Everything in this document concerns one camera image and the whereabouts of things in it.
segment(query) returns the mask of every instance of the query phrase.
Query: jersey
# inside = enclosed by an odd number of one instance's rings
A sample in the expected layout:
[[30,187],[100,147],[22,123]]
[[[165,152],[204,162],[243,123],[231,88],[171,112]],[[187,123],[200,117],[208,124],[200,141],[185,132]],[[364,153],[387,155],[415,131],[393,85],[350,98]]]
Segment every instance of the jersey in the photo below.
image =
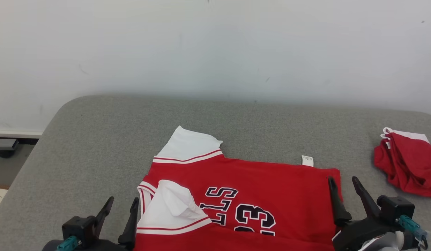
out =
[[178,127],[138,186],[141,212],[158,182],[170,180],[188,188],[212,222],[229,230],[332,245],[327,178],[339,186],[339,170],[228,159],[221,143]]
[[238,232],[213,223],[190,193],[173,181],[158,182],[139,221],[135,251],[333,251],[331,245]]

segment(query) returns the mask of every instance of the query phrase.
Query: jersey number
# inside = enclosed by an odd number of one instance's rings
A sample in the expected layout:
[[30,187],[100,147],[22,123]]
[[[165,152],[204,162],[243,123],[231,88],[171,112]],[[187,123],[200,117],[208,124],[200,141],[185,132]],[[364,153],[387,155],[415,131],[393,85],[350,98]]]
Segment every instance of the jersey number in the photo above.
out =
[[[200,203],[200,208],[202,209],[210,208],[213,210],[220,210],[222,212],[227,212],[232,202],[232,200],[228,200],[228,199],[236,197],[238,192],[239,191],[232,188],[209,187],[208,190],[206,191],[207,197],[223,196],[223,198],[225,199],[220,201],[220,205],[208,205],[208,204]],[[226,214],[216,213],[215,215],[217,216],[217,219],[211,219],[212,222],[220,224],[222,226],[226,226]],[[260,226],[264,229],[267,229],[267,230],[263,230],[263,229],[260,230],[260,233],[264,235],[275,235],[275,232],[269,231],[269,229],[276,224],[276,221],[274,220],[274,216],[270,212],[265,211],[258,206],[249,205],[249,204],[239,204],[236,207],[236,221],[238,223],[248,224],[248,219],[260,220],[260,215],[262,215]],[[244,232],[254,232],[254,229],[246,226],[237,226],[234,228],[234,230],[244,231]]]

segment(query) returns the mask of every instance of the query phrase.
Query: gray table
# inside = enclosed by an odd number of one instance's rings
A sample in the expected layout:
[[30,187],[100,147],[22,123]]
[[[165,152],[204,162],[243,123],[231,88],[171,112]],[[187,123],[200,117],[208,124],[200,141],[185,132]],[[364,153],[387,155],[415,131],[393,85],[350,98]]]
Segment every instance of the gray table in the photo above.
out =
[[346,208],[365,216],[351,177],[359,177],[376,199],[401,195],[416,205],[414,219],[431,231],[431,199],[406,194],[373,166],[373,148],[383,127],[426,134],[425,113],[309,108],[91,96],[62,107],[35,146],[0,205],[0,251],[38,251],[62,238],[72,216],[95,215],[109,196],[115,201],[101,237],[117,241],[136,197],[136,186],[153,156],[178,125],[223,140],[225,156],[341,171]]

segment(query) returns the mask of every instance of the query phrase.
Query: white sleeve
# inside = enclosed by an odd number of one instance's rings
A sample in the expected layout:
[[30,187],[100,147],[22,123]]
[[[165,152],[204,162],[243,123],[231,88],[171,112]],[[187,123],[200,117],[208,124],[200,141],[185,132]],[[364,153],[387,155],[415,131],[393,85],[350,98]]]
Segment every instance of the white sleeve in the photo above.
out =
[[192,132],[178,126],[155,159],[189,160],[220,151],[221,143],[223,141],[217,140],[211,135]]
[[138,222],[137,233],[177,235],[212,223],[190,194],[173,181],[161,180],[153,199]]

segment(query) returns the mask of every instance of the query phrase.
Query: clothing label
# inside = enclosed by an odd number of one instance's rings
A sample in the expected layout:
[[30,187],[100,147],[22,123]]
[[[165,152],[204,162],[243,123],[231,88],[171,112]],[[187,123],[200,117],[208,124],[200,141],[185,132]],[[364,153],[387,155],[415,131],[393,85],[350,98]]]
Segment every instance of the clothing label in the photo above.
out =
[[305,166],[313,167],[313,157],[302,155],[302,164]]

